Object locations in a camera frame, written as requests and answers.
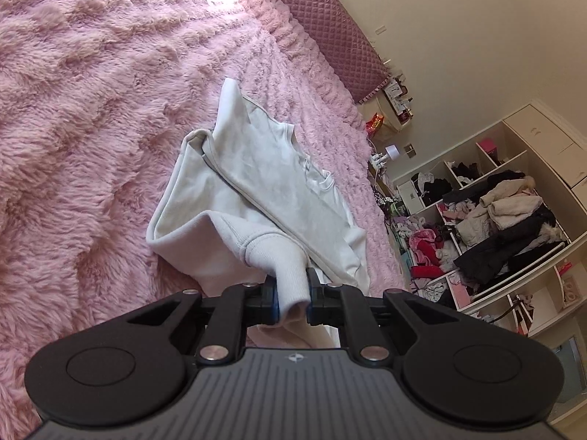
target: bed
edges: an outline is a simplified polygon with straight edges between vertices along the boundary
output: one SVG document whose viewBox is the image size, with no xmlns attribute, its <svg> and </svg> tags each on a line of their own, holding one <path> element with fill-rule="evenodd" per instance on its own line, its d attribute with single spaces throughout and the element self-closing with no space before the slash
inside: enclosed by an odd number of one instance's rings
<svg viewBox="0 0 587 440">
<path fill-rule="evenodd" d="M 181 140 L 239 81 L 330 170 L 368 232 L 371 294 L 402 287 L 350 93 L 279 0 L 0 0 L 0 438 L 39 418 L 48 342 L 196 282 L 146 245 Z"/>
</svg>

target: white lamp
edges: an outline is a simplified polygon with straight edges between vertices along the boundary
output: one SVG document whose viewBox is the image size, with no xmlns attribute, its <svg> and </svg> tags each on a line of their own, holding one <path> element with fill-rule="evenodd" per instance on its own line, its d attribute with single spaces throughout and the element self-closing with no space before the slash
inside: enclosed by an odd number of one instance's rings
<svg viewBox="0 0 587 440">
<path fill-rule="evenodd" d="M 385 154 L 373 154 L 370 158 L 371 164 L 375 167 L 375 170 L 381 170 L 385 167 L 388 160 L 395 160 L 400 157 L 400 152 L 397 150 L 395 145 L 388 145 L 385 148 Z"/>
</svg>

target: wall outlet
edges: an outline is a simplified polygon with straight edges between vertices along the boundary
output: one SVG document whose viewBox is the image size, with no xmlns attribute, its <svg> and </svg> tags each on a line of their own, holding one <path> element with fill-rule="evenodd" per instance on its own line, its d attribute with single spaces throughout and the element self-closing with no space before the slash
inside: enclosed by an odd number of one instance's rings
<svg viewBox="0 0 587 440">
<path fill-rule="evenodd" d="M 404 150 L 406 151 L 406 154 L 407 154 L 407 156 L 410 159 L 416 155 L 416 150 L 415 150 L 414 146 L 411 143 L 409 143 L 408 145 L 406 145 L 404 147 Z"/>
</svg>

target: round pad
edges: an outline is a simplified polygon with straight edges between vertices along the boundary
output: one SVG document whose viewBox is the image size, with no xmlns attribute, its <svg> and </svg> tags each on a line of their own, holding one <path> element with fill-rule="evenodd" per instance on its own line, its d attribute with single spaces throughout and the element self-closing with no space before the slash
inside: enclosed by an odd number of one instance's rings
<svg viewBox="0 0 587 440">
<path fill-rule="evenodd" d="M 454 368 L 472 381 L 499 384 L 519 374 L 522 363 L 513 352 L 499 345 L 470 345 L 458 351 Z"/>
<path fill-rule="evenodd" d="M 43 417 L 106 427 L 164 408 L 185 375 L 167 332 L 116 320 L 43 347 L 30 360 L 25 385 Z"/>
<path fill-rule="evenodd" d="M 443 417 L 515 428 L 548 415 L 563 372 L 538 342 L 471 319 L 422 329 L 404 357 L 403 378 L 422 404 Z"/>
<path fill-rule="evenodd" d="M 112 385 L 134 371 L 134 357 L 115 347 L 95 347 L 75 354 L 68 362 L 69 377 L 83 385 Z"/>
</svg>

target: white clothing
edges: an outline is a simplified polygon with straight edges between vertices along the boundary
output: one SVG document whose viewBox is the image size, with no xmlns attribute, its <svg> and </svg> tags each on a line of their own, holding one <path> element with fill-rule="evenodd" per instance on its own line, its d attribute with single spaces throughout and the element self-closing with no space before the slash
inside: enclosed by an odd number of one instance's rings
<svg viewBox="0 0 587 440">
<path fill-rule="evenodd" d="M 366 294 L 365 240 L 331 174 L 299 149 L 294 126 L 270 118 L 230 79 L 214 131 L 183 140 L 147 229 L 153 251 L 209 296 L 275 276 L 280 326 L 259 331 L 296 347 L 332 345 L 324 328 L 305 323 L 306 267 Z"/>
<path fill-rule="evenodd" d="M 457 224 L 457 232 L 468 248 L 489 238 L 494 231 L 487 208 L 481 203 L 467 214 L 465 220 Z"/>
<path fill-rule="evenodd" d="M 489 204 L 497 200 L 515 195 L 521 188 L 526 186 L 527 183 L 528 181 L 525 179 L 502 180 L 494 189 L 479 198 L 479 203 L 482 206 L 487 207 Z"/>
<path fill-rule="evenodd" d="M 538 195 L 512 195 L 491 202 L 487 207 L 487 214 L 498 230 L 505 230 L 526 220 L 541 205 L 542 198 Z"/>
</svg>

